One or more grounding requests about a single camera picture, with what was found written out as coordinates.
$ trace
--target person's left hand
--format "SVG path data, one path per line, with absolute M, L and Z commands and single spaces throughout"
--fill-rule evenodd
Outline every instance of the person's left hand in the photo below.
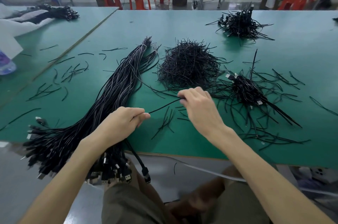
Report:
M 104 150 L 127 138 L 142 122 L 150 118 L 143 108 L 119 107 L 90 135 L 96 142 L 102 142 Z

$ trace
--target fan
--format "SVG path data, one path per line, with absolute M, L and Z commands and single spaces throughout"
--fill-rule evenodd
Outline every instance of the fan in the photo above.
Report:
M 203 0 L 191 0 L 193 10 L 203 10 L 204 4 Z

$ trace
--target purple bottle label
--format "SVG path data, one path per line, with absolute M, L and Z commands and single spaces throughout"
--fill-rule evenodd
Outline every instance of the purple bottle label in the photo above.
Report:
M 7 65 L 11 60 L 0 50 L 0 67 Z

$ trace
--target person's right hand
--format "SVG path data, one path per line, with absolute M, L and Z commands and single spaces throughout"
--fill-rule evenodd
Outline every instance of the person's right hand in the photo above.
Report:
M 181 90 L 177 96 L 184 98 L 180 103 L 187 109 L 189 119 L 211 143 L 214 144 L 212 139 L 215 135 L 224 134 L 225 130 L 230 129 L 223 123 L 209 92 L 203 91 L 201 87 Z

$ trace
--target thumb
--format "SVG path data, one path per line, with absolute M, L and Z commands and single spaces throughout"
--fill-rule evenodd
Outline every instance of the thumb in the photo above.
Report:
M 136 128 L 136 127 L 139 127 L 144 120 L 149 119 L 149 118 L 150 118 L 150 114 L 141 113 L 135 116 L 130 122 Z

